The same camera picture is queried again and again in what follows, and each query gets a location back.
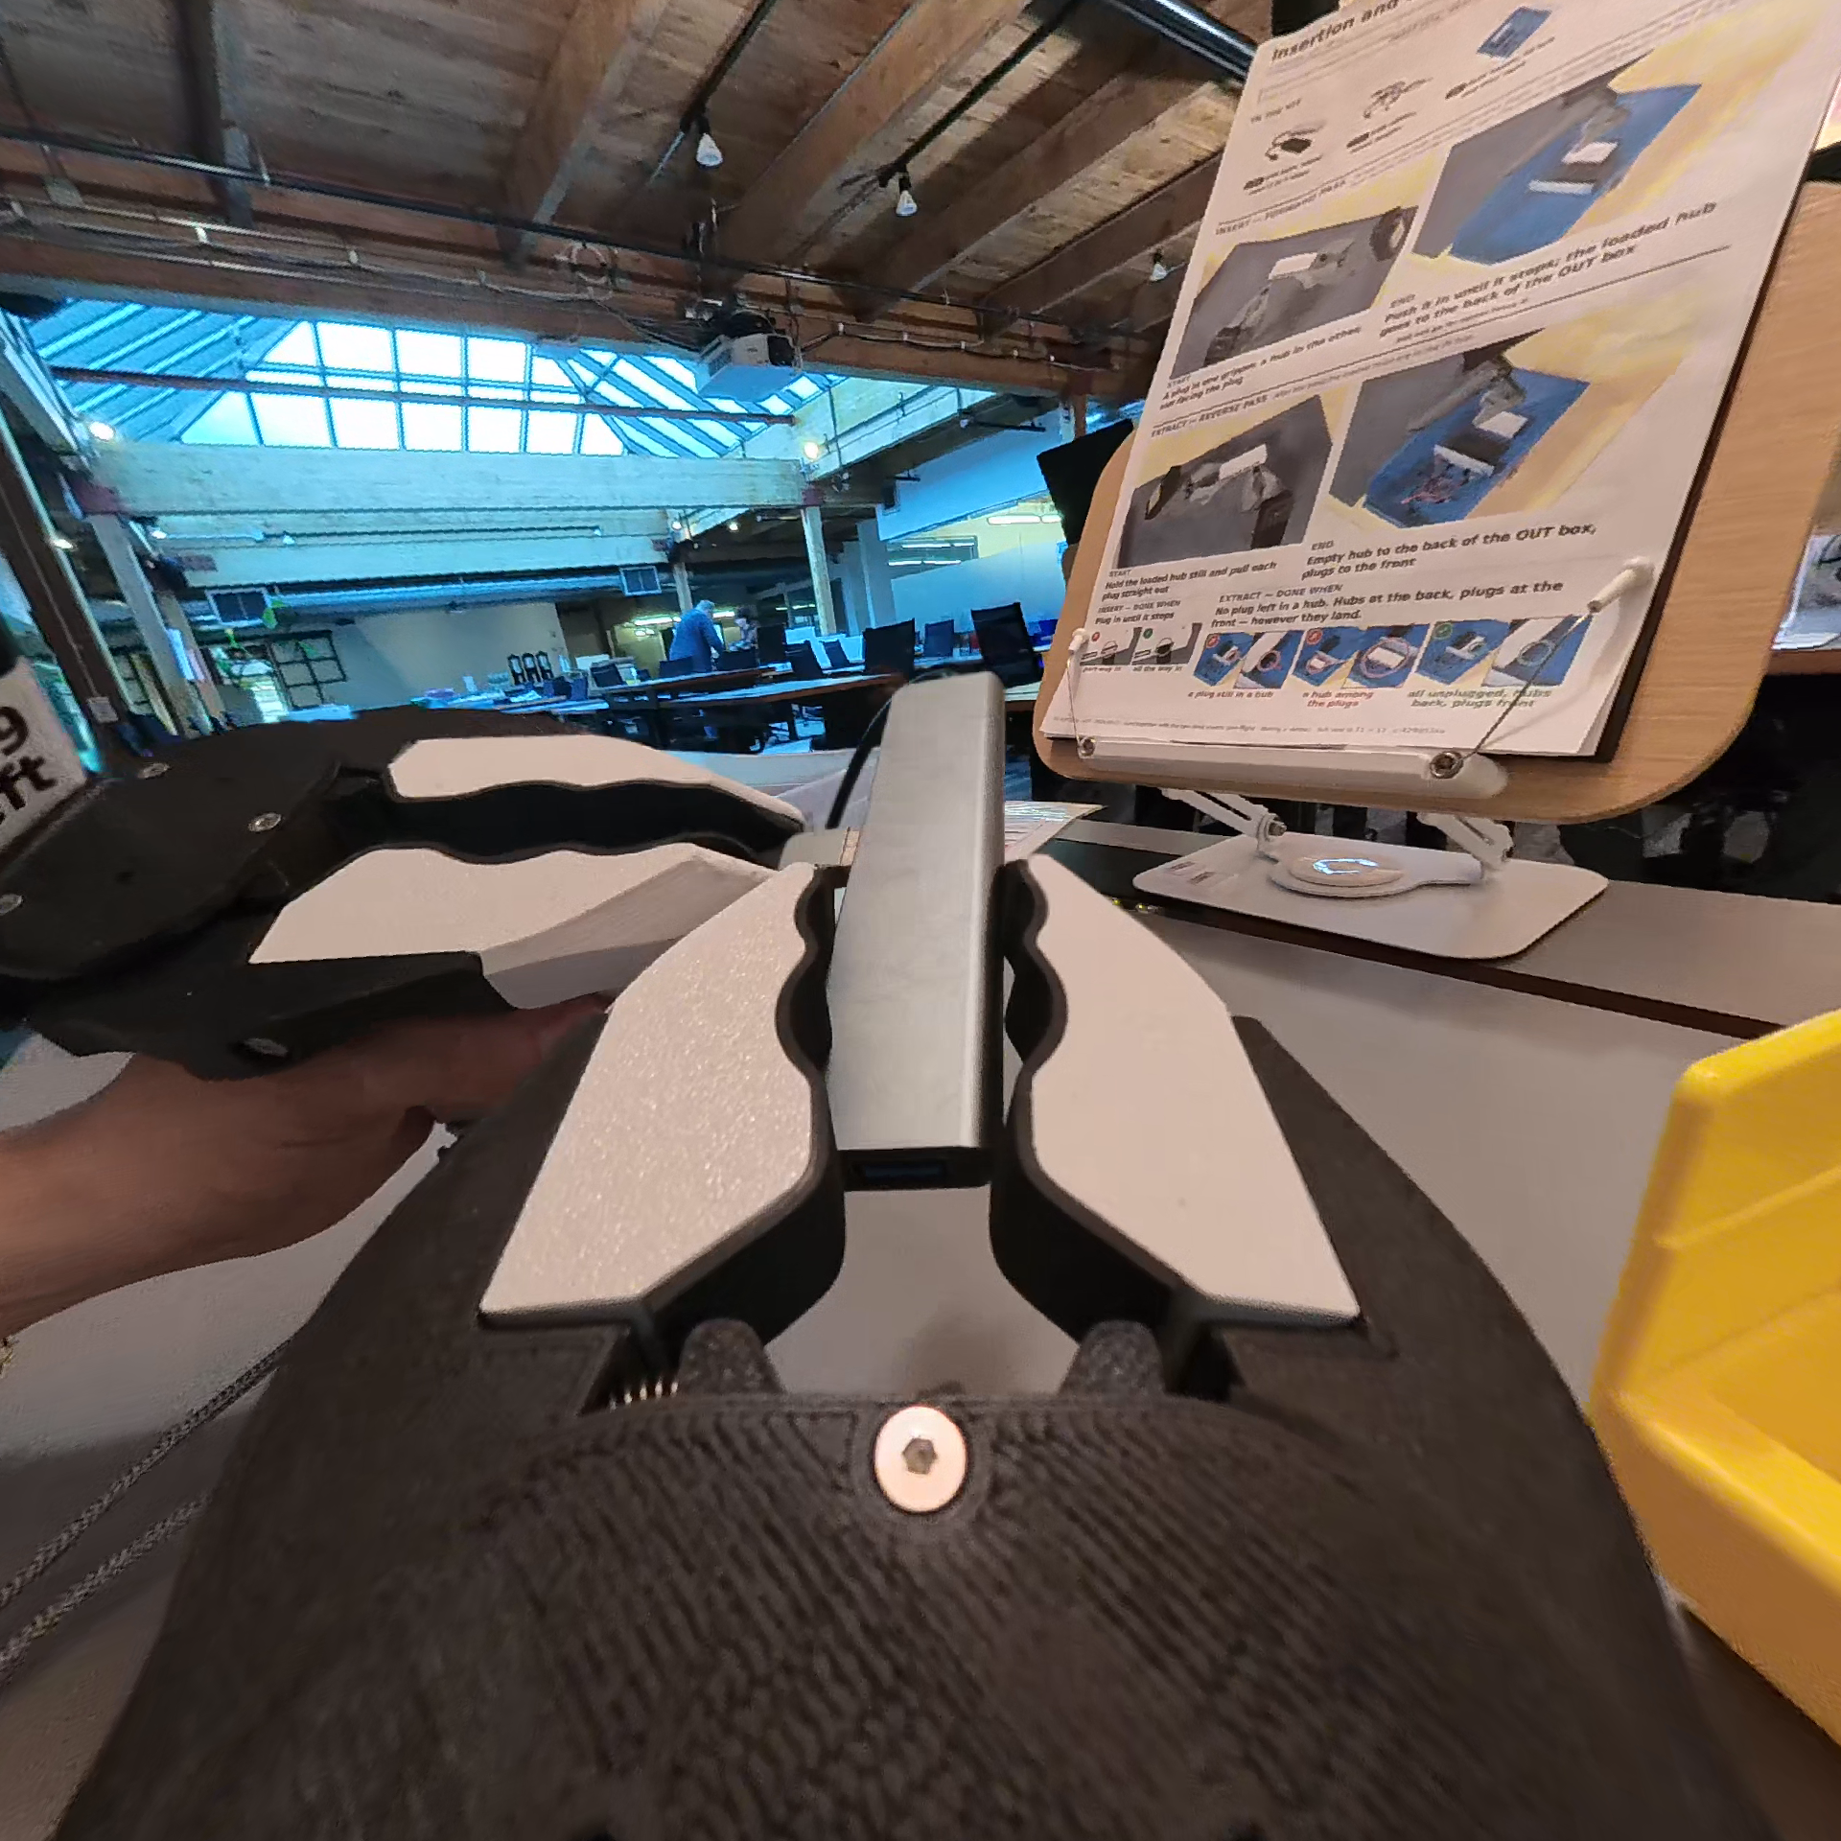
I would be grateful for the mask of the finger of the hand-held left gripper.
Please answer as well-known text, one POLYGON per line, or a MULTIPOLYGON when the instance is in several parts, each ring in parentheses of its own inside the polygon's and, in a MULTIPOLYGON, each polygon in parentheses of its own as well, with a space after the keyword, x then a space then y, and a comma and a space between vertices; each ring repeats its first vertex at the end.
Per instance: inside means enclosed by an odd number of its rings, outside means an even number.
POLYGON ((776 864, 808 827, 791 803, 684 753, 593 733, 412 740, 337 795, 337 840, 354 851, 426 845, 476 864, 664 844, 776 864))
POLYGON ((288 904, 254 965, 468 954, 506 1003, 619 994, 773 870, 700 844, 470 861, 382 845, 288 904))

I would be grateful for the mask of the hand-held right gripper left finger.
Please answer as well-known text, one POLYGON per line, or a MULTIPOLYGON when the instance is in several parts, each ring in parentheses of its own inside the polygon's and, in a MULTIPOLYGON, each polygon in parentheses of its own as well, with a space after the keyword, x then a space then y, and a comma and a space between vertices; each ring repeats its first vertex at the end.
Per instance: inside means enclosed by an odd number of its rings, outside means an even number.
POLYGON ((836 888, 773 872, 608 1011, 480 1297, 495 1329, 778 1337, 845 1264, 827 1067, 836 888))

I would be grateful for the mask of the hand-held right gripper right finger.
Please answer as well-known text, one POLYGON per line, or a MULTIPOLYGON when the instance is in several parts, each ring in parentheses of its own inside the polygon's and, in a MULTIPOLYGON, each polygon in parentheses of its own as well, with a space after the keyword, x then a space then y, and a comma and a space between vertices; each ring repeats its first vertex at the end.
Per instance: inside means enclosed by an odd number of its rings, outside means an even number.
POLYGON ((1220 1329, 1345 1331, 1359 1299, 1234 1013, 1067 866, 1003 877, 1020 1072, 991 1244, 1069 1339, 1146 1329, 1199 1370, 1220 1329))

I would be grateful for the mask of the grey usb hub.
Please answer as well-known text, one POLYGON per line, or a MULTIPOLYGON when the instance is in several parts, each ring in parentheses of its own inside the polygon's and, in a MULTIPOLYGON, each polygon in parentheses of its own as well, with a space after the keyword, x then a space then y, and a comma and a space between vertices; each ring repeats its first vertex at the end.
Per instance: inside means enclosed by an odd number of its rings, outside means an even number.
POLYGON ((913 682, 890 702, 827 984, 827 1092, 850 1190, 991 1179, 1003 816, 999 679, 913 682))

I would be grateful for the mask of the person's left hand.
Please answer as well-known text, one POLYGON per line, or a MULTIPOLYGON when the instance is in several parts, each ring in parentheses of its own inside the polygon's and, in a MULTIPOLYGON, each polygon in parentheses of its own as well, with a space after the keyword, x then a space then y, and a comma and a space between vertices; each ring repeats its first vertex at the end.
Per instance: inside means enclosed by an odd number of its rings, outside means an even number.
POLYGON ((134 1057, 3 1136, 3 1332, 170 1273, 299 1244, 440 1125, 493 1112, 605 998, 414 1019, 283 1072, 210 1080, 134 1057))

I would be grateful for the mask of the glass skylight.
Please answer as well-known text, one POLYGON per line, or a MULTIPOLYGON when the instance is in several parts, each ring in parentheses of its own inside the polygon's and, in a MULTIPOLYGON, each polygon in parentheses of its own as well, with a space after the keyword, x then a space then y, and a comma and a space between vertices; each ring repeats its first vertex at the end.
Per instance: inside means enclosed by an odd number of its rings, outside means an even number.
POLYGON ((751 404, 662 355, 104 300, 24 327, 84 420, 145 444, 723 458, 839 381, 797 375, 751 404))

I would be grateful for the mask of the ceiling projector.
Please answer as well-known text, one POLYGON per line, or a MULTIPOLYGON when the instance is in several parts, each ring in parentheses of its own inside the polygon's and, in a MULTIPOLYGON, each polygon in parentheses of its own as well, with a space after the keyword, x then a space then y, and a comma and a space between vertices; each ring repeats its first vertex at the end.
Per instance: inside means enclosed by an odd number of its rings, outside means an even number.
POLYGON ((769 315, 746 306, 720 314, 697 350, 703 399, 760 405, 803 378, 798 344, 769 315))

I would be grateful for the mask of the yellow plastic bin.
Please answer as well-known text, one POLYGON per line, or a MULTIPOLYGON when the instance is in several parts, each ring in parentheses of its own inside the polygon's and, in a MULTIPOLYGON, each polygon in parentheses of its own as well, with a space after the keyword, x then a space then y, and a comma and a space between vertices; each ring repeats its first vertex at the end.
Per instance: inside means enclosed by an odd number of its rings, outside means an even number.
POLYGON ((1597 1438, 1688 1611, 1839 1739, 1839 1017, 1686 1069, 1597 1438))

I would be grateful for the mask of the printed instruction sheet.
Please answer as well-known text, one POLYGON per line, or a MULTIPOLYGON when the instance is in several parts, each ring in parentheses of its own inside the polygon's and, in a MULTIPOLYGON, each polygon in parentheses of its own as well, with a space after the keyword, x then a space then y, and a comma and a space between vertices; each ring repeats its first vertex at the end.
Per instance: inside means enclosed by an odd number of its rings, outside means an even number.
POLYGON ((1837 43, 1831 2, 1265 43, 1043 737, 1601 752, 1837 43))

